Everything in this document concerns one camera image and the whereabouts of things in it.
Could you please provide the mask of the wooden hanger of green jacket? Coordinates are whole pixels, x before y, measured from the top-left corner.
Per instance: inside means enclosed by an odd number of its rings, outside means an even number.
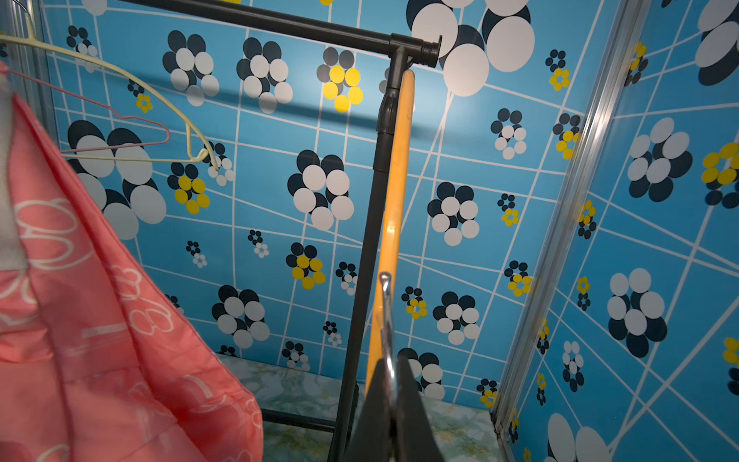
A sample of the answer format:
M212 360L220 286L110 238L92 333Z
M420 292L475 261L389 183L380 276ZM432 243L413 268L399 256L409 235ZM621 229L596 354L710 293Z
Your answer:
M111 65L105 61L97 59L96 57L90 57L89 55L80 54L70 49L65 49L65 48L55 46L55 45L46 44L45 42L41 42L40 40L37 40L34 36L30 36L29 38L19 38L15 36L9 36L9 35L2 34L1 42L5 42L5 44L16 44L16 45L34 47L34 48L44 50L46 52L55 53L59 55L67 55L75 59L76 61L85 61L85 62L90 63L94 67L101 67L102 69L109 69L111 72L119 73L125 78L127 78L128 80L134 81L139 87L144 89L145 95L153 96L159 99L162 104L169 107L169 109L171 109L171 111L173 111L173 113L175 113L175 115L177 115L177 117L179 117L179 119L182 119L182 121L184 122L184 125L186 128L187 155L189 159L188 161L181 160L181 163L182 164L197 164L197 163L201 163L206 157L208 157L210 161L210 165L213 167L215 171L218 171L221 168L221 161L219 161L219 158L215 154L213 148L210 146L209 141L202 134L202 132L185 116L184 113L182 113L169 100L167 100L165 96L162 96L159 92L157 92L157 90L154 90L152 86L149 86L148 84L146 84L146 82L142 81L142 79L140 79L139 77L134 76L130 72L124 69L121 69L120 67L117 67L116 65ZM159 123L156 121L150 121L149 119L143 119L142 117L138 117L137 115L129 115L129 116L121 115L116 110L114 110L110 105L98 103L96 101L91 100L90 98L86 98L85 96L82 96L79 94L73 94L72 92L68 92L67 90L62 89L61 87L48 84L40 79L31 77L30 75L24 74L22 72L19 72L13 69L7 69L6 73L8 72L13 73L17 76L26 78L30 81L36 82L42 86L52 88L53 90L57 90L58 92L62 92L63 94L72 95L86 102L90 102L92 104L101 106L109 110L111 113L113 113L116 117L119 117L120 119L136 119L137 121L143 121L146 123L160 126L161 128L165 130L165 133L167 134L167 138L163 142L146 142L145 144L130 144L130 147L134 147L134 146L144 147L144 146L155 146L156 144L167 144L169 140L171 139L171 131L169 131L169 129L162 123ZM200 152L196 156L192 155L192 146L194 145L191 140L192 134L196 134L196 136L200 138L203 144L202 150L200 150Z

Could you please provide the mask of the pink printed jacket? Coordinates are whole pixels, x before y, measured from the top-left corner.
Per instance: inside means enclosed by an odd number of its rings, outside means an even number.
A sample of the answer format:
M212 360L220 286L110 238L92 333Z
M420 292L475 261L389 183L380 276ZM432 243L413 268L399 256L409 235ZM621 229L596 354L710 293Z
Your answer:
M131 211L1 83L1 457L259 461L256 398L105 219Z

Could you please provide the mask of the wooden hanger of pink jacket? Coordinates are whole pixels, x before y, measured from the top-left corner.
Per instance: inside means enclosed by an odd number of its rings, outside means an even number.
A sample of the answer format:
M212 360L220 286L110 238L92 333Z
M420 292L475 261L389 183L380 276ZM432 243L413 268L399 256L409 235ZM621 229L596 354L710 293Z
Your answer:
M381 246L377 272L377 287L371 313L371 340L367 367L367 384L377 383L377 371L394 367L393 311L398 252L402 233L404 198L406 193L408 157L416 93L416 75L405 71L402 75L395 135L392 145L389 183L381 230Z

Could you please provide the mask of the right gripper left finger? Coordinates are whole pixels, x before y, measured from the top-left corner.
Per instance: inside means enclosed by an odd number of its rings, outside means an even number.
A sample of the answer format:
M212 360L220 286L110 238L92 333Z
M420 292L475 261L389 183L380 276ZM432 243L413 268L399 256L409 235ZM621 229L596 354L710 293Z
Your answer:
M392 438L395 382L387 362L379 360L369 384L356 429L344 454L348 462L386 462L394 450Z

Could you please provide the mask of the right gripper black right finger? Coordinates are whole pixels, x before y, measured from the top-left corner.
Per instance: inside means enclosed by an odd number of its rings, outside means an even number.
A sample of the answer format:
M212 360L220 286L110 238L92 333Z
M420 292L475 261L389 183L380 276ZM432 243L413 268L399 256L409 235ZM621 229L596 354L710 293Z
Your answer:
M443 462L421 395L405 357L396 360L396 461Z

